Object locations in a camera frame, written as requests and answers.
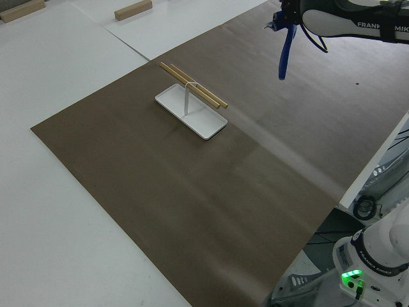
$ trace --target wooden stick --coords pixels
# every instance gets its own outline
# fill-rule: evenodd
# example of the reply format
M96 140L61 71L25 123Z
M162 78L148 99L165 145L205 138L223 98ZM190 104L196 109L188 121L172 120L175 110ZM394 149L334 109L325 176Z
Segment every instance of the wooden stick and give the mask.
M174 66L173 64L170 64L170 67L177 72L178 74L180 74L183 78L185 78L186 80L188 80L188 82L196 82L192 77L190 77L189 75L187 75L185 72L181 71L179 68L177 68L176 66ZM207 88L205 88L204 86L198 84L197 88L199 90L201 90L203 93L205 93L206 95L208 95L210 98L214 99L214 101L216 101L218 104L220 104L224 109L226 109L229 105L227 103L225 103L223 100L221 100L218 96L216 96L215 94L213 94L211 91L209 91Z
M152 0L142 0L133 5L115 11L116 20L124 20L152 8Z
M3 11L0 13L0 19L4 22L10 22L17 18L26 16L35 11L45 8L44 0L32 0L22 5L18 5L9 10Z
M165 63L160 62L159 64L160 67L162 67L164 70L166 70L169 74L171 74L173 77L177 78L177 80L179 80L181 83L183 83L184 85L186 85L188 82L188 80L186 80L184 77L182 77L180 74L178 74L177 72L175 72L172 68L170 68L169 66L167 66ZM198 88L196 88L193 84L188 84L187 87L193 91L194 93L198 94L201 98L205 99L209 104L211 104L213 107L215 107L216 109L218 109L220 107L220 104L218 102L216 102L214 99L212 99L211 97L209 97L207 94L203 93L201 90L199 90Z

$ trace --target white tabletop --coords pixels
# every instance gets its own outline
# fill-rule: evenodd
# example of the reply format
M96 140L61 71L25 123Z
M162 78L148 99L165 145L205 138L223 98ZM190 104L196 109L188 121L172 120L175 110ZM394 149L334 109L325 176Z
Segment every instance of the white tabletop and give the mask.
M156 58L265 2L265 0L153 0L152 9L117 21L114 12L137 1L70 1L147 59Z
M62 0L0 22L0 306L189 306L30 131L144 63Z

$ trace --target brown mat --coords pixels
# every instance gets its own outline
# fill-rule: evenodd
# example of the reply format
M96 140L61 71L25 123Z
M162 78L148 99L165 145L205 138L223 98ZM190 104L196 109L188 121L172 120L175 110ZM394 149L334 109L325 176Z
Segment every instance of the brown mat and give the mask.
M336 39L325 55L299 33L278 81L285 32L263 29L276 10L262 4L33 127L195 307L257 306L409 106L400 45ZM159 61L230 103L213 139L155 102L175 83Z

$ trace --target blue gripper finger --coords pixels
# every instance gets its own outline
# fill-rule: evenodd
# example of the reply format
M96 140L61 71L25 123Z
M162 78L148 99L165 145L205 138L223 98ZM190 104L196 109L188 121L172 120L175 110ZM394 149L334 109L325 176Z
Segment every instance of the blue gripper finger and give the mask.
M286 78L287 66L288 66L288 58L289 58L289 50L291 48L291 43L295 37L295 33L297 32L297 26L294 24L289 25L287 32L286 41L284 42L284 46L282 47L281 57L280 57L280 64L279 64L279 79L284 80Z

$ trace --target white tray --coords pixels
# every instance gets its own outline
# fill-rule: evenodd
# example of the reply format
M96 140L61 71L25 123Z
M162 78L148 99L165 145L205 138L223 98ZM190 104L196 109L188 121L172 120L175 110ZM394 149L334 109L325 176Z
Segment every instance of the white tray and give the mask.
M179 84L172 85L155 99L203 139L210 139L228 123L223 116L191 93L189 111L185 115L185 88Z

